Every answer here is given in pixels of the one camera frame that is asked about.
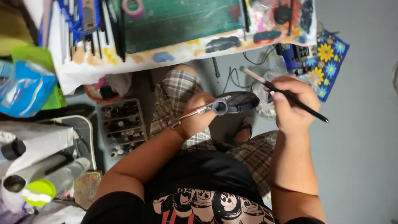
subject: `blue plastic bag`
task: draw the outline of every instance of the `blue plastic bag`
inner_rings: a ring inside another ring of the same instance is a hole
[[[35,116],[57,83],[57,76],[30,61],[17,61],[14,73],[0,73],[0,112],[17,118]]]

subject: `desk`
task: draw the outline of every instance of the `desk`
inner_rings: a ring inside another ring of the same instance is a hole
[[[269,0],[268,2],[274,2],[273,6],[277,6],[276,4],[278,1]],[[61,47],[61,43],[64,41],[65,36],[64,30],[67,25],[60,14],[58,3],[55,1],[53,4],[53,16],[49,35],[49,50],[52,54],[62,91],[64,94],[69,94],[82,84],[96,83],[99,78],[106,74],[134,72],[176,65],[195,59],[240,53],[275,43],[293,43],[302,46],[316,44],[316,13],[313,0],[293,0],[293,2],[293,26],[290,36],[287,35],[289,28],[288,22],[284,25],[277,25],[271,20],[265,20],[264,18],[272,17],[273,11],[270,10],[266,15],[264,15],[264,13],[258,13],[253,10],[253,7],[246,1],[248,16],[251,21],[249,33],[244,32],[243,29],[237,29],[166,47],[134,54],[126,54],[126,61],[123,62],[116,54],[109,17],[105,17],[109,45],[105,43],[105,34],[102,33],[99,40],[102,49],[102,59],[99,57],[99,52],[96,52],[95,55],[92,55],[88,50],[84,52],[82,42],[78,43],[77,51],[72,55],[72,58],[69,56],[66,58],[63,57],[65,51],[69,49],[69,45]],[[43,0],[24,0],[24,3],[34,23],[38,27],[43,13]],[[290,5],[290,0],[281,0],[281,3]],[[310,15],[312,23],[309,32],[304,31],[305,29],[302,27],[303,15],[305,15],[304,6],[313,8],[313,12]],[[261,34],[268,35],[267,40],[256,40],[256,37],[261,36]],[[212,41],[231,37],[234,38],[234,41],[238,41],[239,44],[225,50],[214,52],[206,51],[206,46],[211,44]]]

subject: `plaid shorts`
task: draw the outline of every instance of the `plaid shorts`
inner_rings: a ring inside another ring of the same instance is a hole
[[[156,104],[150,126],[150,137],[163,131],[174,118],[181,117],[187,101],[202,90],[200,79],[192,73],[181,70],[169,71],[155,87]],[[270,199],[267,179],[270,175],[269,164],[277,133],[278,131],[271,131],[258,135],[226,152],[227,155],[241,161],[251,171],[264,201]],[[208,127],[188,139],[181,149],[182,153],[199,149],[216,150]]]

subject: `floor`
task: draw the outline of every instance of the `floor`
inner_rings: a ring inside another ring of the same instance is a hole
[[[398,59],[398,1],[317,0],[317,17],[350,44],[339,77],[321,113],[330,119],[316,120],[310,128],[312,158],[320,186],[320,198],[329,223],[390,223],[398,219],[398,96],[392,87],[391,70]],[[259,60],[265,48],[248,52]],[[190,61],[204,89],[218,95],[224,89],[228,67],[245,65],[258,73],[274,61],[253,67],[242,54],[217,58],[221,77],[215,77],[211,59]],[[152,71],[159,82],[165,68]],[[242,85],[251,83],[240,73]],[[134,77],[133,96],[140,99],[147,126],[154,109],[154,94],[142,76]],[[229,83],[226,92],[240,89]],[[85,95],[68,99],[95,105]],[[217,117],[210,126],[212,136],[233,134],[243,115]],[[274,121],[254,116],[254,135],[276,129]],[[98,148],[103,149],[101,138]],[[96,152],[101,158],[101,151]],[[113,163],[98,162],[108,170]]]

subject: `blue floral cloth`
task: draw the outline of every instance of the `blue floral cloth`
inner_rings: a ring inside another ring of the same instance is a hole
[[[318,57],[305,62],[306,66],[314,68],[312,72],[319,77],[318,98],[322,102],[326,102],[332,90],[348,48],[348,44],[325,30],[318,42]]]

